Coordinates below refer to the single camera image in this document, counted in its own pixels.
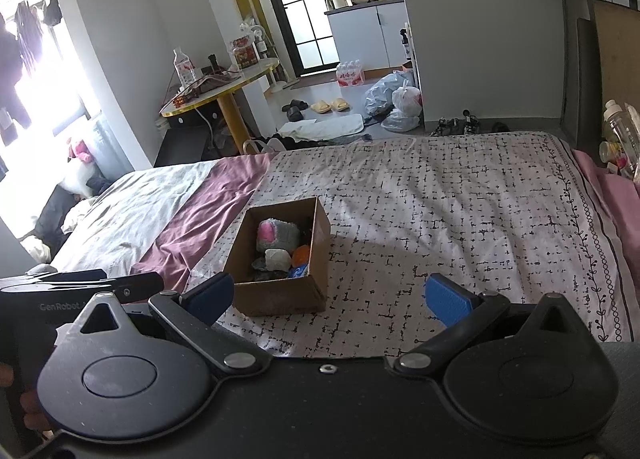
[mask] yellow slipper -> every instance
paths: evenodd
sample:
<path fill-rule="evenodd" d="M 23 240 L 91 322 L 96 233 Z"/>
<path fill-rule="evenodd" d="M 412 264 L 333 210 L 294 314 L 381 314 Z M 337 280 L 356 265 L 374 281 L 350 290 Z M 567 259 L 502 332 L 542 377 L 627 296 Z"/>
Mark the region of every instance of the yellow slipper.
<path fill-rule="evenodd" d="M 324 100 L 320 100 L 318 103 L 314 103 L 311 105 L 311 108 L 314 109 L 318 114 L 325 114 L 331 110 L 331 107 Z"/>
<path fill-rule="evenodd" d="M 336 110 L 337 112 L 342 112 L 343 110 L 351 108 L 351 105 L 342 98 L 336 98 L 333 102 L 331 102 L 331 108 Z"/>

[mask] kitchen cabinet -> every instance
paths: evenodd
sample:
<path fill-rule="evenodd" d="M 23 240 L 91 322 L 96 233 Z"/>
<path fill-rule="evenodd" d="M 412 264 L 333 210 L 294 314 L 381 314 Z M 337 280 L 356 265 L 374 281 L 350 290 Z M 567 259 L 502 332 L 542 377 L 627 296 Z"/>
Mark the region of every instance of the kitchen cabinet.
<path fill-rule="evenodd" d="M 382 36 L 385 39 L 386 55 L 389 58 L 389 67 L 400 67 L 406 63 L 406 52 L 402 45 L 400 30 L 405 29 L 409 21 L 406 7 L 403 2 L 377 6 Z"/>
<path fill-rule="evenodd" d="M 341 62 L 360 60 L 366 71 L 389 67 L 377 10 L 372 6 L 329 15 Z"/>
<path fill-rule="evenodd" d="M 362 61 L 364 70 L 400 67 L 406 62 L 400 30 L 408 22 L 404 1 L 361 4 L 329 12 L 329 25 L 341 62 Z"/>

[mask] bedsheet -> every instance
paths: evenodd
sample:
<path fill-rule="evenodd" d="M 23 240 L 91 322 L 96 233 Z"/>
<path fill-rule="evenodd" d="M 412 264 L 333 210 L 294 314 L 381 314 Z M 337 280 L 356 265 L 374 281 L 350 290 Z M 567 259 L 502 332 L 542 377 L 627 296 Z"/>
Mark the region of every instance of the bedsheet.
<path fill-rule="evenodd" d="M 157 271 L 181 291 L 189 270 L 251 197 L 270 155 L 134 172 L 98 198 L 52 265 L 108 277 Z"/>
<path fill-rule="evenodd" d="M 220 323 L 296 357 L 397 356 L 444 327 L 438 272 L 534 303 L 563 293 L 599 341 L 630 341 L 640 309 L 615 227 L 570 150 L 543 133 L 387 140 L 281 153 L 247 207 L 317 196 L 332 223 L 324 312 Z M 223 269 L 242 216 L 192 270 Z"/>

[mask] countertop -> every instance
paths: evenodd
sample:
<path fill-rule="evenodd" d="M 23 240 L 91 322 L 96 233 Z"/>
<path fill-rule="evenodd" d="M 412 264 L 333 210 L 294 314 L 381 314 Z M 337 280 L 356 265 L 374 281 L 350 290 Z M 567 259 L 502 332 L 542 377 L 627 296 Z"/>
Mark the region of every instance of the countertop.
<path fill-rule="evenodd" d="M 404 2 L 404 0 L 374 0 L 373 2 L 367 2 L 366 4 L 356 4 L 355 6 L 347 6 L 347 7 L 341 7 L 340 9 L 332 9 L 331 11 L 325 12 L 325 14 L 342 13 L 345 11 L 352 11 L 354 9 L 363 9 L 365 7 L 372 7 L 372 6 L 385 6 L 386 4 L 396 4 L 398 2 Z"/>

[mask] patterned bedsheet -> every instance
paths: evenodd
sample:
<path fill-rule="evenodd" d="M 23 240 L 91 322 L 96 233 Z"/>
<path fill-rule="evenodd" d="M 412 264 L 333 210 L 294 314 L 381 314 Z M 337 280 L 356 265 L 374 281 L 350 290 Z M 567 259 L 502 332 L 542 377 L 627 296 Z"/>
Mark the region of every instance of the patterned bedsheet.
<path fill-rule="evenodd" d="M 423 284 L 442 273 L 513 302 L 563 293 L 600 341 L 640 309 L 615 227 L 569 149 L 543 133 L 388 140 L 283 153 L 247 207 L 318 196 L 332 223 L 325 312 L 221 324 L 296 357 L 396 356 L 443 329 Z M 191 273 L 223 268 L 241 216 Z"/>

